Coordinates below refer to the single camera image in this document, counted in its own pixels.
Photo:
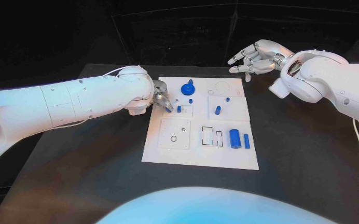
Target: large blue cylinder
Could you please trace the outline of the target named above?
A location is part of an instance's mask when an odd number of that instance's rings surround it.
[[[237,129],[232,129],[229,131],[229,137],[230,137],[230,147],[233,149],[240,148],[240,138],[239,138],[239,131],[237,131]]]

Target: white board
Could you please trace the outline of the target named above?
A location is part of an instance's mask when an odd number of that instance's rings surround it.
[[[186,96],[181,85],[188,79],[194,93]],[[173,111],[152,108],[142,162],[258,170],[242,80],[186,77],[158,80],[167,84]],[[230,129],[239,131],[239,149],[230,148]],[[249,136],[249,149],[245,149],[243,134]]]

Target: robotic hand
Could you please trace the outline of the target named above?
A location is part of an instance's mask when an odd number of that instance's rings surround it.
[[[0,91],[0,155],[38,132],[80,124],[122,108],[129,115],[142,114],[149,104],[173,110],[165,83],[151,80],[139,66],[118,68],[103,76]]]
[[[294,53],[268,40],[248,46],[227,64],[239,59],[243,65],[230,67],[229,72],[245,72],[246,82],[250,74],[279,70],[281,77],[269,86],[279,98],[292,93],[302,101],[315,103],[325,97],[340,113],[359,119],[359,64],[348,64],[343,57],[324,50]]]

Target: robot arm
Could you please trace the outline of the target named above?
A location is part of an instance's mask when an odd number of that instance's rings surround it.
[[[281,71],[281,77],[269,87],[279,98],[292,93],[302,101],[315,103],[324,97],[340,113],[359,119],[359,64],[348,64],[343,57],[325,51],[292,53],[268,40],[248,46],[227,64],[239,59],[243,59],[243,65],[229,68],[229,72],[245,72],[246,81],[250,74],[273,69]]]
[[[0,91],[0,155],[24,137],[122,108],[129,115],[142,114],[149,104],[173,110],[164,82],[151,80],[141,67],[128,66],[116,76],[109,73]]]

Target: black background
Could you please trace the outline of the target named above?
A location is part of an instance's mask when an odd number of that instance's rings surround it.
[[[1,0],[1,89],[73,79],[86,63],[224,66],[269,39],[357,62],[357,0]],[[0,157],[5,194],[40,135]]]

